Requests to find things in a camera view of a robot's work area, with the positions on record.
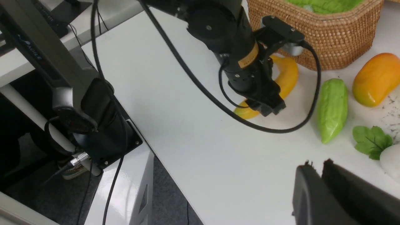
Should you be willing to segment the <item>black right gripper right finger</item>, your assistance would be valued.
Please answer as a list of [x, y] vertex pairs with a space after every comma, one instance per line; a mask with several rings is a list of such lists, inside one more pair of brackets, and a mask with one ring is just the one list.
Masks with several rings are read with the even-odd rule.
[[324, 161], [322, 180], [342, 208], [360, 225], [399, 225], [400, 201], [331, 159]]

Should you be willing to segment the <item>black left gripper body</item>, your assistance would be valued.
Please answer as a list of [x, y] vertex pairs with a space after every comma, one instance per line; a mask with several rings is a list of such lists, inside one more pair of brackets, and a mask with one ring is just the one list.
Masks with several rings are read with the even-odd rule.
[[229, 87], [245, 98], [246, 105], [239, 109], [249, 109], [264, 117], [279, 114], [286, 108], [286, 104], [280, 97], [281, 88], [272, 78], [272, 59], [266, 56], [261, 44], [255, 44], [244, 59], [250, 62], [244, 63], [245, 67], [241, 68], [235, 54], [224, 57], [224, 72]]

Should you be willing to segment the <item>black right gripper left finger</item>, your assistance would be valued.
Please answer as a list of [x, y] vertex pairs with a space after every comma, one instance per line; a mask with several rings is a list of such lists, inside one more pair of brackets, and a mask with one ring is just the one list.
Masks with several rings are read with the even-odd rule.
[[296, 225], [356, 224], [309, 161], [296, 168], [292, 205]]

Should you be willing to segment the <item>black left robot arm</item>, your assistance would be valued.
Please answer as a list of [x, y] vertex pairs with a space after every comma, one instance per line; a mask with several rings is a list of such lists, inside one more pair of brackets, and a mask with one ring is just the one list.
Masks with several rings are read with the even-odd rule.
[[144, 4], [185, 21], [187, 31], [215, 54], [229, 87], [246, 98], [252, 110], [268, 116], [286, 107], [241, 0], [145, 0]]

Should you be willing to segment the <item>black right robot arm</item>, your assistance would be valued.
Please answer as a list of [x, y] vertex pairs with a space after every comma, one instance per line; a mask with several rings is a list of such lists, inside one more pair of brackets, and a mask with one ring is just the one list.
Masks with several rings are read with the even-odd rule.
[[[246, 210], [256, 215], [254, 203], [266, 203], [260, 214], [273, 225], [272, 213], [292, 197], [292, 217], [297, 225], [398, 225], [399, 198], [370, 185], [336, 164], [324, 161], [322, 176], [311, 162], [286, 166], [290, 157], [314, 148], [306, 131], [321, 100], [321, 67], [304, 34], [272, 15], [252, 30], [240, 0], [140, 0], [166, 51], [152, 43], [150, 35], [127, 37], [121, 47], [154, 48], [149, 58], [136, 47], [127, 57], [107, 53], [117, 64], [135, 66], [118, 78], [126, 89], [104, 78], [94, 31], [98, 1], [92, 4], [91, 38], [97, 68], [81, 68], [30, 0], [1, 1], [1, 31], [27, 60], [42, 73], [52, 89], [59, 120], [76, 135], [97, 164], [122, 160], [131, 151], [136, 131], [130, 115], [150, 147], [167, 169], [168, 157], [194, 194], [222, 220], [239, 223]], [[188, 24], [186, 34], [201, 41], [215, 54], [219, 73], [228, 74], [228, 85], [247, 98], [248, 105], [264, 116], [286, 109], [279, 86], [271, 76], [270, 55], [289, 46], [314, 55], [315, 78], [312, 105], [306, 118], [287, 129], [253, 124], [230, 111], [214, 97], [190, 70], [156, 19], [153, 9]]]

